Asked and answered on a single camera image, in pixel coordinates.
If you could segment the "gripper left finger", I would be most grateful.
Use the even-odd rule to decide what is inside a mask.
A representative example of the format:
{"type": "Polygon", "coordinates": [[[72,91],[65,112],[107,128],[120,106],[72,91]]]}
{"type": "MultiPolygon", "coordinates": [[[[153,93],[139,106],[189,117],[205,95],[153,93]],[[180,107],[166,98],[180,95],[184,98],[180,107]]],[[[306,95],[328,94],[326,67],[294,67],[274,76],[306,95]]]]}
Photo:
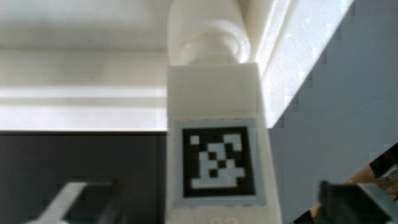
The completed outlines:
{"type": "Polygon", "coordinates": [[[63,218],[68,214],[68,211],[72,209],[73,203],[79,199],[79,196],[82,195],[84,190],[91,186],[109,186],[109,185],[111,185],[109,182],[105,183],[70,182],[59,191],[59,194],[40,215],[40,218],[29,221],[26,224],[68,224],[63,221],[63,218]]]}

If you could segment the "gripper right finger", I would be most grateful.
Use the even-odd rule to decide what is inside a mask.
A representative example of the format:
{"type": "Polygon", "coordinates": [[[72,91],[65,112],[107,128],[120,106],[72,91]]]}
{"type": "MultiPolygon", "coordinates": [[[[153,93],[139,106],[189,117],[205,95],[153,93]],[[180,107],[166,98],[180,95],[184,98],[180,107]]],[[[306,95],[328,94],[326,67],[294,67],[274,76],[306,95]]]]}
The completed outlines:
{"type": "Polygon", "coordinates": [[[345,184],[320,184],[319,204],[292,224],[398,224],[398,143],[345,184]]]}

